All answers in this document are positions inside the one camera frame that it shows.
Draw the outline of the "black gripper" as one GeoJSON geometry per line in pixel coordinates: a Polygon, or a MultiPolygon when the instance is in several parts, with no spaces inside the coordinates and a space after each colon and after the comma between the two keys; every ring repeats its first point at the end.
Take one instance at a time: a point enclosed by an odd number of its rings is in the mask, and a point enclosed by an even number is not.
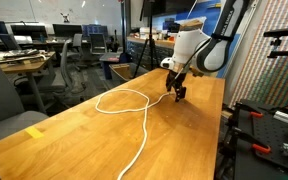
{"type": "Polygon", "coordinates": [[[169,71],[166,78],[166,90],[167,92],[171,91],[171,88],[175,89],[176,98],[175,101],[178,102],[180,99],[183,99],[186,94],[186,88],[182,85],[186,77],[185,73],[176,73],[174,71],[169,71]]]}

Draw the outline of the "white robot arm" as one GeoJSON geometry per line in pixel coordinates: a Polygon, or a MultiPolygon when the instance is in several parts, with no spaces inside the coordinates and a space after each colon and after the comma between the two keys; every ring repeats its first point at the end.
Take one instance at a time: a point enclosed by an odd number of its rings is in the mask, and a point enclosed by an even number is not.
{"type": "Polygon", "coordinates": [[[229,48],[247,10],[250,0],[226,0],[211,35],[201,29],[180,30],[177,33],[173,55],[164,58],[160,66],[168,69],[166,90],[175,90],[175,101],[185,98],[182,85],[193,67],[195,76],[217,72],[228,60],[229,48]]]}

